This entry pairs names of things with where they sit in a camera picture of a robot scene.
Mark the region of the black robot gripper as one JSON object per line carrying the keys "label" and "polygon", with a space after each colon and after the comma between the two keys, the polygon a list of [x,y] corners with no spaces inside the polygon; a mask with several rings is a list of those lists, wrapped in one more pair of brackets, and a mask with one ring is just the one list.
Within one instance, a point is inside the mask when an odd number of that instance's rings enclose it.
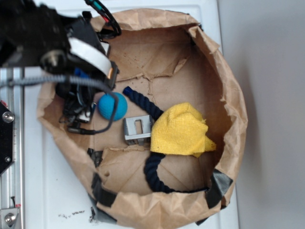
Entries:
{"label": "black robot gripper", "polygon": [[114,94],[118,66],[108,57],[110,45],[100,40],[91,25],[91,17],[63,17],[69,43],[67,53],[60,51],[61,75],[65,81],[57,83],[56,94],[64,100],[59,122],[68,130],[81,130],[89,123],[95,110],[94,97],[104,92],[114,98],[114,110],[105,130],[110,129],[118,98]]}

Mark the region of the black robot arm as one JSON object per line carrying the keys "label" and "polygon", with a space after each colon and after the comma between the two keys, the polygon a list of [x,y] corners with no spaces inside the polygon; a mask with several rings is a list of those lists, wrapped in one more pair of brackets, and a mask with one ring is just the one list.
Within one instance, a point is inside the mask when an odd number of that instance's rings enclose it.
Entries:
{"label": "black robot arm", "polygon": [[32,0],[3,0],[0,3],[0,65],[2,68],[35,67],[47,77],[1,80],[1,87],[55,83],[56,94],[64,100],[60,122],[71,133],[94,135],[95,130],[80,127],[92,118],[94,96],[104,92],[112,98],[109,123],[115,118],[118,97],[114,94],[115,62],[108,57],[108,39],[121,35],[121,28],[98,0],[87,5],[105,21],[94,29],[92,15],[60,15],[46,5]]}

